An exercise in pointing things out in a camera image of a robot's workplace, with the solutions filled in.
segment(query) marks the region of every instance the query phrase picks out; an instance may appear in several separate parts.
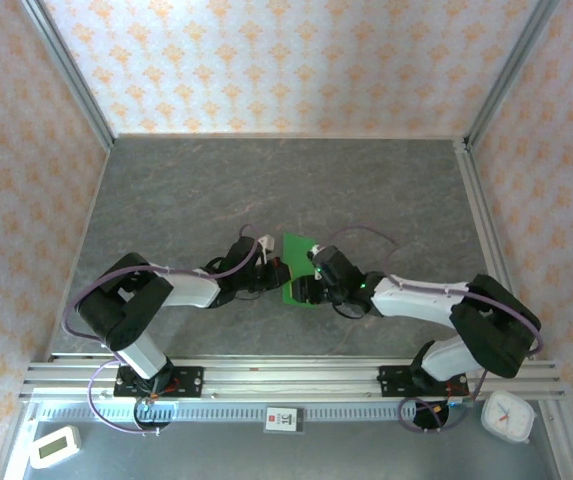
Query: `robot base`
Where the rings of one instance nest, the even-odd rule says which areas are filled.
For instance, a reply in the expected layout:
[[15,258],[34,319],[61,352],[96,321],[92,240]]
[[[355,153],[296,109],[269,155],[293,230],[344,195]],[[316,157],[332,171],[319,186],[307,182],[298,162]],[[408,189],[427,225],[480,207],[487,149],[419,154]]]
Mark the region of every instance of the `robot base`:
[[420,388],[413,381],[412,365],[383,365],[379,367],[377,381],[382,397],[467,397],[468,381],[465,375],[455,375],[445,382],[433,381]]
[[[165,386],[158,388],[158,394],[164,398],[199,398],[202,394],[204,369],[202,367],[173,366],[170,380]],[[143,380],[131,367],[122,366],[117,370],[115,397],[149,397],[150,391]]]

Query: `gray marble floor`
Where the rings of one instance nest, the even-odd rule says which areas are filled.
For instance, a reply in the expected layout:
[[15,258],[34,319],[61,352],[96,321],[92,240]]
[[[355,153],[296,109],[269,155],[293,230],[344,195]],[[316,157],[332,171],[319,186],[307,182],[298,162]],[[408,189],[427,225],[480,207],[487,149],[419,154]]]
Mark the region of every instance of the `gray marble floor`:
[[[123,138],[111,153],[72,291],[124,254],[177,267],[224,255],[247,222],[270,233],[324,239],[352,224],[400,245],[391,271],[426,281],[472,280],[485,271],[449,141]],[[369,233],[336,245],[362,271],[389,246]],[[77,317],[71,324],[87,330]],[[161,310],[150,325],[171,356],[198,354],[411,357],[452,331],[404,318],[340,317],[330,307],[282,303],[281,292],[214,310]],[[60,331],[52,353],[100,352]]]

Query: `white device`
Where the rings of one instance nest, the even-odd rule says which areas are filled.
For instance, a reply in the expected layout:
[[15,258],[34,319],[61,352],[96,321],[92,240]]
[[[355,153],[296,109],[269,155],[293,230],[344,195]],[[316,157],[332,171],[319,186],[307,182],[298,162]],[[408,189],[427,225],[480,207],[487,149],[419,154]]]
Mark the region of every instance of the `white device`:
[[535,411],[528,402],[504,390],[494,392],[482,409],[482,425],[510,443],[528,442]]
[[68,425],[33,442],[30,465],[33,468],[50,467],[79,452],[81,446],[79,430]]

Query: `patterned wallpaper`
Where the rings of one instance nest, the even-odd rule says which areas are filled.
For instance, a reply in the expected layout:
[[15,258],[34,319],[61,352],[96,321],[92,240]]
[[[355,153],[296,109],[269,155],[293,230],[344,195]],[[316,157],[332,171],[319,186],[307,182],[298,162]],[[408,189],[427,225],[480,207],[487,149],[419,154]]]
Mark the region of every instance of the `patterned wallpaper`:
[[573,1],[562,1],[478,149],[520,296],[573,391]]
[[21,2],[0,0],[0,446],[53,328],[104,155]]
[[463,135],[536,0],[46,0],[113,131]]

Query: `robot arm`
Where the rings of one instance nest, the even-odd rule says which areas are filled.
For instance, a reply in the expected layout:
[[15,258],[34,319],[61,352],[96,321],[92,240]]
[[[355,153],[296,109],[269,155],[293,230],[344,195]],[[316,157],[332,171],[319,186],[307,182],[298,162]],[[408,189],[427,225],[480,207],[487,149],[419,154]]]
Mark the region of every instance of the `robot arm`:
[[412,317],[457,332],[449,340],[429,342],[418,353],[411,368],[413,382],[420,388],[479,368],[505,378],[517,374],[534,335],[511,315],[480,298],[499,302],[520,313],[537,330],[541,328],[532,312],[487,275],[477,275],[469,283],[433,284],[382,272],[364,274],[333,246],[315,246],[308,256],[316,273],[293,282],[296,300],[329,302],[335,308],[347,305],[358,315]]
[[[263,292],[290,280],[288,266],[269,258],[274,239],[258,240],[260,248],[243,268],[213,279],[209,275],[230,270],[250,254],[255,241],[242,236],[225,257],[211,260],[195,274],[137,271],[103,283],[76,306],[77,312],[118,358],[128,363],[139,383],[157,393],[171,381],[173,365],[146,332],[157,311],[168,306],[217,308],[232,301],[238,291]],[[128,267],[150,267],[141,255],[130,253],[104,275]]]

